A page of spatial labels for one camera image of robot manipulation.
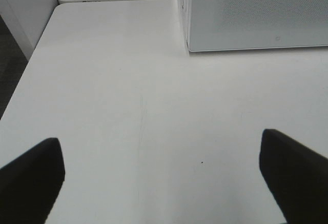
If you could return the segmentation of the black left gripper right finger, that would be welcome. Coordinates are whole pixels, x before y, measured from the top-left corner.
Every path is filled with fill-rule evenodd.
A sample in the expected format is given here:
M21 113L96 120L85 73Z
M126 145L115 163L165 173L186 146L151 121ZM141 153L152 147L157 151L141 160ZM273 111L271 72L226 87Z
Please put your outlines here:
M287 223L327 223L327 158L275 129L262 133L260 172Z

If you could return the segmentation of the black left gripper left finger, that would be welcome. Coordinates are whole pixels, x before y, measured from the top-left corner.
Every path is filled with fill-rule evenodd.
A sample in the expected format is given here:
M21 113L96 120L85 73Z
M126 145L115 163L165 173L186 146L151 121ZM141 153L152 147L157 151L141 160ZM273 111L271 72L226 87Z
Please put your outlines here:
M1 223L45 223L65 180L58 138L47 138L1 168Z

